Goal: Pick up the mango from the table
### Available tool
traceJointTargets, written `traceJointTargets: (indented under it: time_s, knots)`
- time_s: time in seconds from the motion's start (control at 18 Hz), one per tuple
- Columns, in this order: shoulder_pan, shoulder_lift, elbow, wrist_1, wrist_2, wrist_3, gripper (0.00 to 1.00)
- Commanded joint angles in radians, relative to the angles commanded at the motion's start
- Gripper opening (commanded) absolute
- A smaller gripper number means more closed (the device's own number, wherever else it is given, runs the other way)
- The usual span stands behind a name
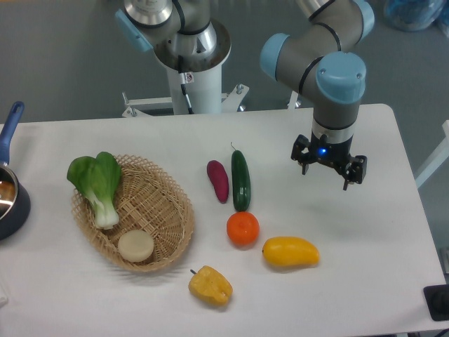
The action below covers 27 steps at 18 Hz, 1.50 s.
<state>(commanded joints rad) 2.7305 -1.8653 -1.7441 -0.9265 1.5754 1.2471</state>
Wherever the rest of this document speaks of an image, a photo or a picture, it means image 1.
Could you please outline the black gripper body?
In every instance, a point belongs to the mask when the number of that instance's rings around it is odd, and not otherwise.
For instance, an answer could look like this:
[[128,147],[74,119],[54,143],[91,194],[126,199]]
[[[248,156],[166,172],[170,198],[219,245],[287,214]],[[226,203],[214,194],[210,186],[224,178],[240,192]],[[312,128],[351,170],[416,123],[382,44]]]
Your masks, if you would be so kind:
[[328,136],[322,135],[317,138],[314,134],[311,135],[309,140],[309,165],[313,163],[319,163],[324,166],[335,169],[337,173],[344,174],[345,166],[349,162],[350,148],[352,138],[342,143],[329,143]]

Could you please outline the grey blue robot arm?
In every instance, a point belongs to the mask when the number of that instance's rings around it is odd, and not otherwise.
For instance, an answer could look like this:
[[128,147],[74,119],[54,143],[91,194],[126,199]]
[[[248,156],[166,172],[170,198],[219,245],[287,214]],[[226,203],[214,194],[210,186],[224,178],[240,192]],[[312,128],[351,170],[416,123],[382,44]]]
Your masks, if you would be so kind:
[[[366,66],[351,52],[373,28],[366,1],[300,1],[309,29],[300,37],[275,34],[262,47],[260,67],[273,80],[313,105],[311,135],[298,136],[291,157],[303,171],[319,163],[334,169],[346,185],[362,183],[367,159],[350,153]],[[176,114],[219,113],[221,82],[201,75],[220,70],[231,41],[210,14],[208,1],[125,1],[115,18],[136,49],[153,51],[171,81]]]

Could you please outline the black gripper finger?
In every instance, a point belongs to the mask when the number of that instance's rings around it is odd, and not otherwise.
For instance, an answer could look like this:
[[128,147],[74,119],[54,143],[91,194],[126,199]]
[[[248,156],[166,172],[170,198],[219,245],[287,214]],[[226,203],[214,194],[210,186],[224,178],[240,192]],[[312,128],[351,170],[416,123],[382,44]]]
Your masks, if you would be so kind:
[[309,140],[304,135],[299,135],[293,143],[290,158],[302,167],[302,175],[306,175],[309,168]]
[[349,185],[360,185],[365,176],[368,166],[368,158],[364,155],[350,157],[348,164],[344,169],[344,185],[343,190],[346,191]]

